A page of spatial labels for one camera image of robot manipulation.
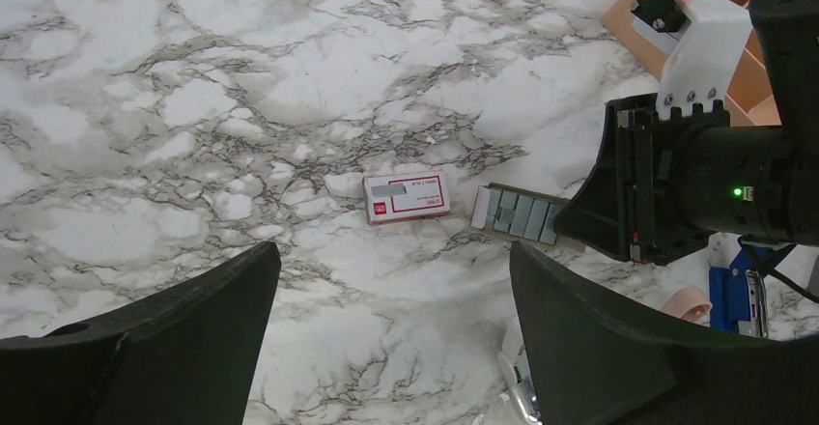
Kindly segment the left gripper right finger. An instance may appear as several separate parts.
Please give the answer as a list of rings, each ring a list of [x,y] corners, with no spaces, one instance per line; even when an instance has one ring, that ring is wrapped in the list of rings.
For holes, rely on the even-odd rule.
[[[814,424],[818,339],[668,316],[520,241],[509,270],[547,424]]]

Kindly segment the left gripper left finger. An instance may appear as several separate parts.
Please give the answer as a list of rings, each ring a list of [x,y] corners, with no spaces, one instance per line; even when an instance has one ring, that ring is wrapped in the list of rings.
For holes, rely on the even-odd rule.
[[[41,337],[1,342],[5,424],[240,424],[281,259],[271,241]]]

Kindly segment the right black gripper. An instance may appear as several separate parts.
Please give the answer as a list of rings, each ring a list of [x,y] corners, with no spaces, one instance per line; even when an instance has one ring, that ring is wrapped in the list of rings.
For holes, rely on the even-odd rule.
[[[667,203],[686,225],[757,241],[818,242],[818,0],[751,0],[779,123],[731,127],[721,101],[676,117]],[[600,147],[579,191],[556,216],[558,235],[629,262],[622,183],[617,180],[620,110],[652,111],[654,94],[606,103]]]

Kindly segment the white stapler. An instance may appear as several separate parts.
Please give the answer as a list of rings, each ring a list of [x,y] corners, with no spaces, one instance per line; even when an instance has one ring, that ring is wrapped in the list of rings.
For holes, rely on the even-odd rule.
[[[509,324],[496,356],[509,395],[519,416],[526,424],[542,424],[537,397],[522,336],[520,319]]]

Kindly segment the red white staple box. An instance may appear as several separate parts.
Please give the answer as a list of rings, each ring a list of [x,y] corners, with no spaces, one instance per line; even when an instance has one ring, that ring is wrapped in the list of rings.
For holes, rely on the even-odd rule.
[[[369,176],[362,187],[371,225],[434,218],[452,210],[442,171]]]

